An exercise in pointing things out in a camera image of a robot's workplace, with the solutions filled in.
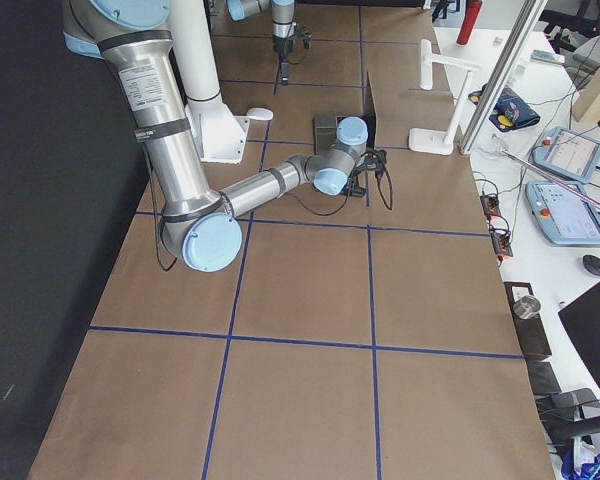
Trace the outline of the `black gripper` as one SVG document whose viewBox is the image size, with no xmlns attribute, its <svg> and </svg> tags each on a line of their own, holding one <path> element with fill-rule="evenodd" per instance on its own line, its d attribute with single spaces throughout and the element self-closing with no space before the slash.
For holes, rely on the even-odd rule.
<svg viewBox="0 0 600 480">
<path fill-rule="evenodd" d="M 344 196 L 365 196 L 367 189 L 359 183 L 358 177 L 366 172 L 373 172 L 377 186 L 384 176 L 389 176 L 387 169 L 387 152 L 383 149 L 367 149 L 361 157 L 362 161 L 355 166 L 342 189 Z"/>
<path fill-rule="evenodd" d="M 274 51 L 280 61 L 280 81 L 282 85 L 288 85 L 290 81 L 289 63 L 301 63 L 306 58 L 306 52 L 311 48 L 312 39 L 313 35 L 308 30 L 295 31 L 287 37 L 273 36 Z M 297 41 L 302 42 L 305 52 L 298 59 L 293 60 L 290 58 L 290 55 Z"/>
</svg>

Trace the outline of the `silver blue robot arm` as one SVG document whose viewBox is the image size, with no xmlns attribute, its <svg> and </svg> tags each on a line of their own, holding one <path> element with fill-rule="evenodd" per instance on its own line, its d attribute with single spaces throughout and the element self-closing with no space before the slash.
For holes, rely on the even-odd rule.
<svg viewBox="0 0 600 480">
<path fill-rule="evenodd" d="M 357 117 L 341 120 L 327 150 L 294 155 L 280 165 L 221 190 L 207 161 L 238 162 L 249 124 L 259 111 L 234 115 L 222 99 L 204 5 L 199 1 L 66 1 L 67 48 L 112 70 L 136 121 L 153 193 L 158 251 L 188 267 L 215 272 L 237 256 L 240 215 L 309 183 L 326 195 L 358 192 L 371 171 L 388 177 L 386 154 L 368 147 Z"/>
<path fill-rule="evenodd" d="M 268 11 L 271 14 L 273 49 L 278 57 L 279 77 L 282 85 L 290 81 L 291 66 L 301 60 L 291 60 L 294 45 L 301 42 L 305 51 L 311 48 L 312 33 L 294 18 L 294 0 L 235 0 L 227 1 L 229 14 L 234 21 L 242 21 Z"/>
</svg>

